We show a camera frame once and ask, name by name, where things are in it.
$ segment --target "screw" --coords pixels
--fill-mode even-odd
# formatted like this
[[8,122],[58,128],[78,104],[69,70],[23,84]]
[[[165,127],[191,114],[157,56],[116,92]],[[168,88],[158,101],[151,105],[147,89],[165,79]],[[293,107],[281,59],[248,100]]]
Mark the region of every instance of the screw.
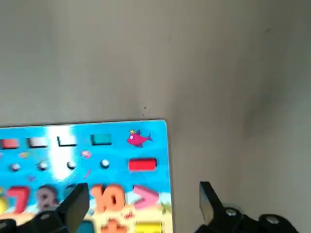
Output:
[[266,219],[271,224],[278,224],[279,223],[279,220],[274,216],[268,216]]
[[6,227],[6,223],[5,222],[0,223],[0,229],[5,228],[5,227]]
[[44,215],[41,216],[40,219],[41,219],[41,220],[45,220],[45,219],[47,219],[49,216],[50,216],[49,214],[44,214]]
[[229,215],[230,217],[237,215],[237,212],[234,209],[226,209],[225,211],[227,213],[227,215]]

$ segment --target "white wall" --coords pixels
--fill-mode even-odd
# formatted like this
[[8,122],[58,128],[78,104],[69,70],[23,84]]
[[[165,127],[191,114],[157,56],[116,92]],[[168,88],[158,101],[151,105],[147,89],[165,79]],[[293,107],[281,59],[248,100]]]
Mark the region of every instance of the white wall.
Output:
[[3,0],[0,124],[164,118],[176,232],[203,222],[200,180],[253,216],[279,212],[307,232],[308,9],[284,0]]

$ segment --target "yellow block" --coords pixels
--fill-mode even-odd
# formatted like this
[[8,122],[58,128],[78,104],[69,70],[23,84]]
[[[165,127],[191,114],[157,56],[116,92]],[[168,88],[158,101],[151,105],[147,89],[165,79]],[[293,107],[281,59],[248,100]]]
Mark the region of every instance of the yellow block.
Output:
[[161,222],[137,222],[136,233],[162,233]]
[[0,197],[0,214],[8,209],[8,202],[4,197]]

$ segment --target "pink fish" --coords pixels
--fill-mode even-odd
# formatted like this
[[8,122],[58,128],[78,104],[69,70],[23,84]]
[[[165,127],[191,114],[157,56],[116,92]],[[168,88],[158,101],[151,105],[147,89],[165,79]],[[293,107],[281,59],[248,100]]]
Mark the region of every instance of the pink fish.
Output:
[[148,137],[143,137],[140,135],[139,130],[137,132],[135,132],[135,130],[131,130],[130,131],[130,137],[127,139],[127,142],[129,144],[136,146],[136,147],[142,147],[142,144],[147,140],[152,141],[151,133],[149,134]]

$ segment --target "number 7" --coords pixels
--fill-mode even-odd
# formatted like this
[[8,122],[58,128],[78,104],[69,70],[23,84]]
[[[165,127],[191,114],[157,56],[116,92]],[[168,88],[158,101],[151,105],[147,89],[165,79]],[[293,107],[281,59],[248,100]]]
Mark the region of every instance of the number 7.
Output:
[[11,187],[6,192],[10,198],[16,197],[14,214],[20,214],[25,211],[29,199],[30,190],[28,187]]

